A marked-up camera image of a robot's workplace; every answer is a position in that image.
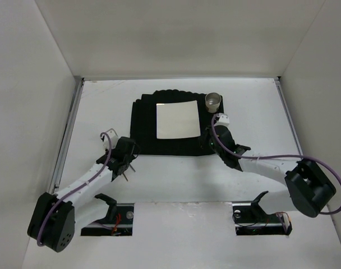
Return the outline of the black cloth placemat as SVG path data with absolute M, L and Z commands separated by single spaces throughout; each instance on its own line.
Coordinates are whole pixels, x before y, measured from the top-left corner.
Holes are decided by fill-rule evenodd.
M 182 138 L 161 140 L 156 137 L 156 104 L 182 103 L 196 101 L 199 111 L 200 131 L 204 132 L 212 114 L 206 110 L 204 93 L 193 93 L 179 90 L 158 90 L 153 94 L 142 94 L 133 102 L 130 137 L 140 147 L 142 155 L 161 156 L 207 156 L 214 151 L 209 145 L 202 143 L 200 138 Z

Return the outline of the metal cup with paper sleeve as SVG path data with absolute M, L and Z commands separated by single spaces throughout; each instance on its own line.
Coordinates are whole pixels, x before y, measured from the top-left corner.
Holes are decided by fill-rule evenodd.
M 221 102 L 222 97 L 216 92 L 208 93 L 205 96 L 205 105 L 209 113 L 216 113 L 220 107 Z

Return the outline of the square white plate black rim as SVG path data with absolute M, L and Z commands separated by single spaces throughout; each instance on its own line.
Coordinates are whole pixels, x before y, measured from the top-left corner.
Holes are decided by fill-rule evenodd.
M 156 105 L 156 138 L 172 140 L 200 136 L 197 101 L 158 103 Z

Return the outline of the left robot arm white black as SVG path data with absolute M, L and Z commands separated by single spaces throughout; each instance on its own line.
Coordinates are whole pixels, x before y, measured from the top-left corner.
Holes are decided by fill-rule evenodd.
M 83 176 L 64 189 L 45 192 L 38 198 L 27 228 L 27 235 L 38 246 L 61 252 L 89 224 L 95 222 L 106 229 L 112 224 L 111 231 L 120 224 L 117 201 L 101 190 L 124 174 L 140 149 L 128 137 L 113 140 L 105 132 L 101 137 L 108 142 L 105 153 Z

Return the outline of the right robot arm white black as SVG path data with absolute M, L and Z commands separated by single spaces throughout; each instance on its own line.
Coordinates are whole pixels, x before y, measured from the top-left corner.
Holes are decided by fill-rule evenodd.
M 224 125 L 207 127 L 200 143 L 213 150 L 231 169 L 254 173 L 284 184 L 292 205 L 307 217 L 322 214 L 323 208 L 337 192 L 321 170 L 319 161 L 299 155 L 261 156 L 248 146 L 236 144 Z

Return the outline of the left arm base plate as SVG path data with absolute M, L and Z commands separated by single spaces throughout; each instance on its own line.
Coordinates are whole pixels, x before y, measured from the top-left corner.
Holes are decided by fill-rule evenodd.
M 117 212 L 112 220 L 99 220 L 81 230 L 81 236 L 132 236 L 134 203 L 117 205 Z

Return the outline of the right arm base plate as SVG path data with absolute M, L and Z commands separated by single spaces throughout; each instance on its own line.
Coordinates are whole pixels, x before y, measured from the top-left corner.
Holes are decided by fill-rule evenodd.
M 293 230 L 291 218 L 286 212 L 267 214 L 260 206 L 250 203 L 234 204 L 232 219 L 238 236 L 289 236 Z

